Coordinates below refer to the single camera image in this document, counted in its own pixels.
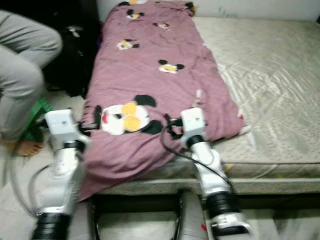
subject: pink blanket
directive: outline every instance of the pink blanket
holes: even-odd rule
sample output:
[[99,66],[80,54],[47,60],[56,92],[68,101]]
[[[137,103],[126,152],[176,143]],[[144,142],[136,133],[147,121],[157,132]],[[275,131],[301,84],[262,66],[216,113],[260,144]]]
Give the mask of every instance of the pink blanket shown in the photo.
[[[82,200],[170,161],[173,155],[160,143],[164,114],[179,117],[197,90],[211,141],[244,126],[186,3],[130,0],[109,14],[83,115],[88,124],[95,106],[103,109],[101,129],[85,153]],[[166,141],[182,150],[178,140]]]

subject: mattress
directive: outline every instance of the mattress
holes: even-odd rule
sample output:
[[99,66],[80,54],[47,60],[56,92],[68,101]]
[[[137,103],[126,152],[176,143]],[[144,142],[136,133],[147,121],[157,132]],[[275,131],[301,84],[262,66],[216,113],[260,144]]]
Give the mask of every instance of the mattress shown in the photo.
[[[320,191],[320,27],[302,21],[193,21],[251,125],[245,135],[214,143],[238,192]],[[176,158],[108,193],[199,191],[196,175],[190,161]]]

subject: person's leg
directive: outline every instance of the person's leg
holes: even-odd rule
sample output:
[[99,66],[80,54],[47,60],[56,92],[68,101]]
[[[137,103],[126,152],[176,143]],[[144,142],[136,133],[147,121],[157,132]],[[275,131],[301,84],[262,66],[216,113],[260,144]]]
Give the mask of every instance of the person's leg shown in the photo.
[[54,29],[3,10],[0,10],[0,44],[40,68],[53,60],[62,48],[61,37]]
[[[60,35],[51,28],[0,10],[0,134],[9,149],[20,138],[34,102],[43,90],[41,68],[62,47]],[[31,156],[40,144],[23,141],[18,154]]]
[[[43,91],[41,69],[0,45],[0,132],[1,143],[9,150],[21,136],[33,104]],[[17,153],[32,156],[39,151],[40,144],[23,141]]]

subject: white wall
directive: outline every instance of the white wall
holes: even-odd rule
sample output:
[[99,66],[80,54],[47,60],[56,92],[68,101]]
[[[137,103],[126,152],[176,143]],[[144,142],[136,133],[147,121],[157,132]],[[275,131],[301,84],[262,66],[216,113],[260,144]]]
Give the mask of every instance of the white wall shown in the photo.
[[[97,0],[100,20],[123,0]],[[198,17],[262,18],[316,21],[320,0],[193,0]]]

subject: black cable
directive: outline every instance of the black cable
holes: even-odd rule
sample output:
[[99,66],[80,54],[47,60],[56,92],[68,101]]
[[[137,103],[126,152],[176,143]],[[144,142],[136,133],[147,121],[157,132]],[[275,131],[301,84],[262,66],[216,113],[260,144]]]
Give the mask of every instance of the black cable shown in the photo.
[[164,136],[165,136],[166,130],[167,130],[170,126],[171,126],[171,125],[168,124],[168,125],[165,126],[165,127],[162,129],[162,131],[161,131],[160,142],[161,142],[161,144],[163,145],[164,149],[167,150],[167,151],[170,152],[170,153],[173,153],[173,154],[177,155],[177,156],[180,156],[180,157],[182,157],[182,158],[189,159],[189,160],[191,160],[193,163],[199,164],[199,165],[203,166],[204,168],[206,168],[207,170],[211,171],[212,173],[216,174],[219,178],[221,178],[221,179],[230,187],[231,192],[232,192],[233,194],[236,194],[236,191],[235,191],[234,186],[232,185],[232,183],[229,181],[229,179],[228,179],[227,177],[222,176],[222,175],[221,175],[220,173],[218,173],[216,170],[208,167],[207,165],[203,164],[202,162],[200,162],[200,161],[198,161],[198,160],[196,160],[196,159],[194,159],[194,158],[192,158],[192,157],[186,156],[186,155],[184,155],[184,154],[182,154],[182,153],[180,153],[180,152],[177,152],[177,151],[173,150],[172,148],[166,146]]

